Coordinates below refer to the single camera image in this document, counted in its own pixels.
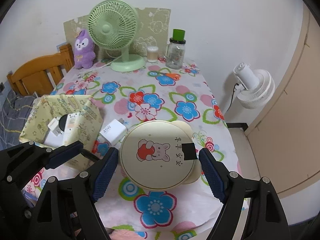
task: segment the beige door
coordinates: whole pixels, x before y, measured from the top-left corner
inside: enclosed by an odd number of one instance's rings
[[[283,192],[320,171],[320,27],[310,17],[306,46],[287,87],[248,135],[261,176]]]

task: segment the plaid fabric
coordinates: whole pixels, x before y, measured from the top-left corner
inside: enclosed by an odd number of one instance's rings
[[[33,96],[10,90],[0,109],[0,150],[19,144],[19,135],[32,109]]]

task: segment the floor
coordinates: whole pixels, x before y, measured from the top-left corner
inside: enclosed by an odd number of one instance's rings
[[[256,164],[256,160],[254,158],[253,152],[251,150],[251,146],[247,137],[244,135],[244,132],[241,128],[230,128],[229,132],[231,134],[233,144],[236,149],[236,154],[239,159],[242,177],[246,179],[255,179],[259,180],[259,170]],[[238,222],[238,226],[236,232],[234,234],[233,240],[240,240],[242,231],[245,225],[245,221],[247,219],[248,209],[243,210],[240,215],[240,219]],[[193,237],[194,240],[206,240],[209,235],[211,229],[204,231],[198,236]]]

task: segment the robotic arm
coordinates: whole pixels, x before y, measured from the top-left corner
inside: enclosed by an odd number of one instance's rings
[[[49,177],[36,206],[22,188],[43,167],[54,169],[79,153],[95,163],[73,179]],[[207,148],[199,152],[202,169],[223,207],[207,240],[231,240],[244,198],[251,198],[242,239],[291,239],[280,200],[266,177],[243,179],[217,162]],[[118,150],[103,159],[83,149],[79,141],[52,151],[33,142],[0,152],[0,231],[4,239],[110,240],[94,203],[105,194],[118,164]]]

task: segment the chair backrest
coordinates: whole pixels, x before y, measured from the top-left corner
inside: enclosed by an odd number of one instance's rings
[[[12,89],[23,96],[36,92],[39,96],[49,95],[53,86],[46,70],[51,73],[54,83],[57,85],[63,78],[61,65],[68,72],[74,65],[73,52],[70,44],[62,45],[60,52],[35,58],[23,64],[14,74],[8,74],[7,78]]]

